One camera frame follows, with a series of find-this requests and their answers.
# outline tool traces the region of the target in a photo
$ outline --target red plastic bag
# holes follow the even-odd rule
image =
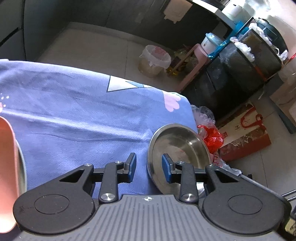
[[[214,154],[214,152],[223,145],[224,140],[222,135],[216,127],[207,128],[206,126],[198,125],[197,128],[203,128],[206,131],[207,135],[204,135],[203,141],[209,149],[209,152]]]

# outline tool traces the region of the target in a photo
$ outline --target metal basin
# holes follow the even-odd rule
[[[204,169],[210,164],[209,151],[203,140],[192,129],[180,125],[169,124],[158,129],[149,145],[147,169],[154,184],[163,194],[179,196],[180,184],[169,184],[162,170],[161,157],[168,153],[174,162],[184,161],[196,168]],[[203,185],[198,185],[199,194]]]

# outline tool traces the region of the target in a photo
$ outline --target blue fabric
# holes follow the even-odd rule
[[[0,115],[23,151],[28,189],[82,164],[104,167],[135,152],[133,182],[119,184],[119,194],[156,194],[146,168],[152,135],[171,123],[196,130],[185,97],[83,69],[1,60],[0,92],[6,105]]]

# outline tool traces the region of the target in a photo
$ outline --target black mesh basket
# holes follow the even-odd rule
[[[255,67],[233,43],[229,43],[220,52],[220,59],[225,69],[246,93],[253,93],[264,84]]]
[[[251,47],[251,53],[255,56],[254,64],[259,67],[266,79],[281,69],[279,57],[253,29],[249,29],[239,41]]]

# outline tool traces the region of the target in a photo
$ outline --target blue lid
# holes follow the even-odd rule
[[[205,36],[210,40],[213,44],[219,46],[222,43],[222,40],[213,33],[207,33]]]

